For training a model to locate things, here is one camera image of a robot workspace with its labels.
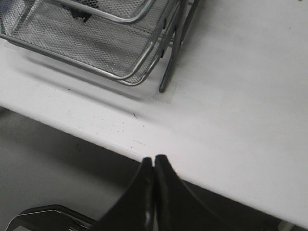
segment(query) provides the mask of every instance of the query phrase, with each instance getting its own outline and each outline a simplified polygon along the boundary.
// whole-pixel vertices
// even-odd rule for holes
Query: white desk surface
[[[308,228],[307,21],[306,0],[201,1],[164,94],[166,60],[130,88],[0,40],[0,105]]]

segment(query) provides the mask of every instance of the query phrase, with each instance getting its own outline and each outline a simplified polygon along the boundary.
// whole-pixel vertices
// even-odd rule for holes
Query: wire mesh tray
[[[132,77],[151,52],[175,3],[156,0],[142,20],[123,25],[95,15],[86,23],[75,20],[60,3],[51,0],[2,0],[0,37],[104,77],[123,80]]]
[[[155,0],[53,0],[83,12],[119,23],[134,23],[144,17]]]
[[[166,50],[166,48],[170,43],[170,40],[173,37],[173,28],[177,22],[177,17],[180,16],[178,14],[179,9],[180,9],[180,2],[178,2],[177,6],[172,10],[166,30],[162,32],[156,44],[154,45],[154,48],[152,49],[151,53],[139,67],[138,71],[128,79],[119,80],[118,81],[119,83],[128,86],[137,86],[141,84],[148,77],[150,72],[158,63],[159,59],[162,57],[164,51]]]

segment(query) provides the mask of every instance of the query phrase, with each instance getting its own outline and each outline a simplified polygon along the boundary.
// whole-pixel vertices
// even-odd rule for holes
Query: metal bracket
[[[186,33],[189,29],[189,26],[192,22],[193,16],[196,12],[196,9],[198,7],[200,0],[194,0],[194,2],[191,5],[191,8],[189,10],[189,13],[187,17],[185,18],[186,8],[188,5],[188,0],[180,0],[180,12],[179,12],[179,19],[178,23],[176,24],[174,28],[174,38],[173,38],[173,46],[172,46],[172,52],[171,57],[168,63],[168,66],[166,68],[165,74],[163,76],[163,79],[161,81],[161,84],[159,86],[159,92],[163,93],[165,92],[167,85],[172,77],[172,74],[174,72],[178,54],[180,47],[182,45],[182,42],[186,36]]]

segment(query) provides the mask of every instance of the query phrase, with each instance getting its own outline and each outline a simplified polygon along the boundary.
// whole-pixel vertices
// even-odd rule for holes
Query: metal mesh desk organizer
[[[0,37],[128,86],[141,84],[172,46],[164,92],[198,2],[0,0]]]

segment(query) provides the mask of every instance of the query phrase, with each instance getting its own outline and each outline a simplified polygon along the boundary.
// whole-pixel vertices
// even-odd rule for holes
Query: black plastic clip
[[[98,9],[98,5],[97,5],[98,0],[81,0],[80,3],[95,9]],[[66,6],[66,5],[62,5],[62,7],[68,11],[71,12],[71,15],[73,18],[82,18],[83,22],[86,23],[88,21],[88,19],[92,16],[92,14],[90,13],[86,13],[83,11],[79,11],[75,8]]]

